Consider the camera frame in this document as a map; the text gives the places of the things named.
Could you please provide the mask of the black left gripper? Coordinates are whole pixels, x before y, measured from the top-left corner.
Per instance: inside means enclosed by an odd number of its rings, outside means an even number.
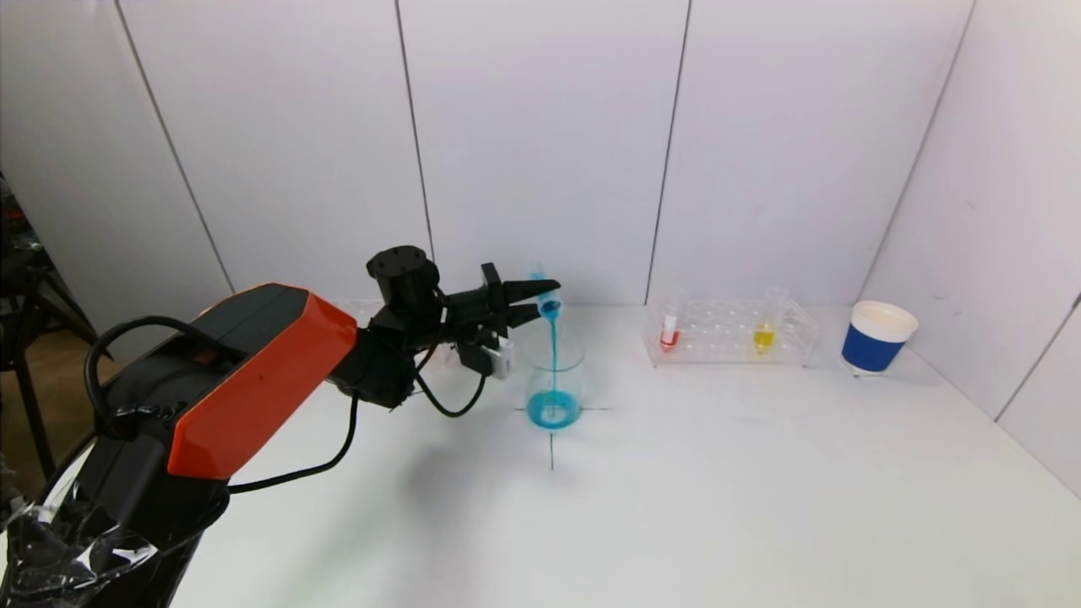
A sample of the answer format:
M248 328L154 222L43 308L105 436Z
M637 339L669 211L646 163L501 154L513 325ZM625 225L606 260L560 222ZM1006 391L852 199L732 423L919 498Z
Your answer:
M535 303L519 303L544 298L562 287L557 280L502 282L494 263L482 264L481 273L482 285L479 288L448 294L445 299L445 323L451 339L508 338L509 328L524 326L543 316Z

